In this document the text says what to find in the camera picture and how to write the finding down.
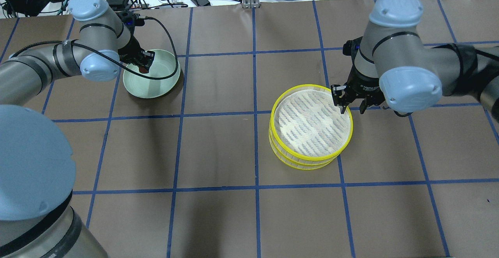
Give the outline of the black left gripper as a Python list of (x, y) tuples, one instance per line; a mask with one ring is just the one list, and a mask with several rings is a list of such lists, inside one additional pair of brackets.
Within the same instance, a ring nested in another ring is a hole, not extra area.
[(117, 13), (117, 16), (123, 23), (124, 29), (129, 32), (129, 39), (126, 44), (118, 49), (121, 61), (137, 66), (140, 74), (150, 73), (155, 52), (143, 49), (135, 37), (135, 28), (143, 27), (145, 18), (131, 11), (121, 11)]

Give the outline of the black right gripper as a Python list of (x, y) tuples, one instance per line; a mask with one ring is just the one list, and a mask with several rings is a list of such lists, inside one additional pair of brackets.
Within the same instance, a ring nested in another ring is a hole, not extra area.
[(360, 114), (364, 114), (368, 107), (380, 106), (386, 101), (374, 61), (362, 51), (361, 41), (362, 38), (356, 38), (343, 45), (342, 53), (351, 58), (352, 68), (345, 84), (330, 86), (333, 102), (341, 108), (341, 114), (357, 99), (362, 100)]

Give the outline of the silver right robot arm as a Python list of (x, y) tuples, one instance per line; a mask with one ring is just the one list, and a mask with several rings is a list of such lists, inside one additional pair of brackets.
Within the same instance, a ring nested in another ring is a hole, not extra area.
[(405, 117), (442, 97), (472, 96), (498, 120), (498, 47), (425, 47), (417, 32), (423, 12), (419, 0), (377, 0), (363, 36), (343, 46), (352, 68), (344, 84), (330, 87), (335, 106), (344, 113), (360, 99), (364, 113), (386, 103)]

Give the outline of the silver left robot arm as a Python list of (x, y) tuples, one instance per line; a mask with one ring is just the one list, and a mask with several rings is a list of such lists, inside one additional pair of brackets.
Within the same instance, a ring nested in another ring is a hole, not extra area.
[(1, 257), (108, 258), (73, 208), (74, 151), (56, 123), (26, 107), (56, 81), (116, 80), (126, 64), (148, 78), (144, 50), (106, 0), (69, 0), (78, 39), (41, 41), (1, 63)]

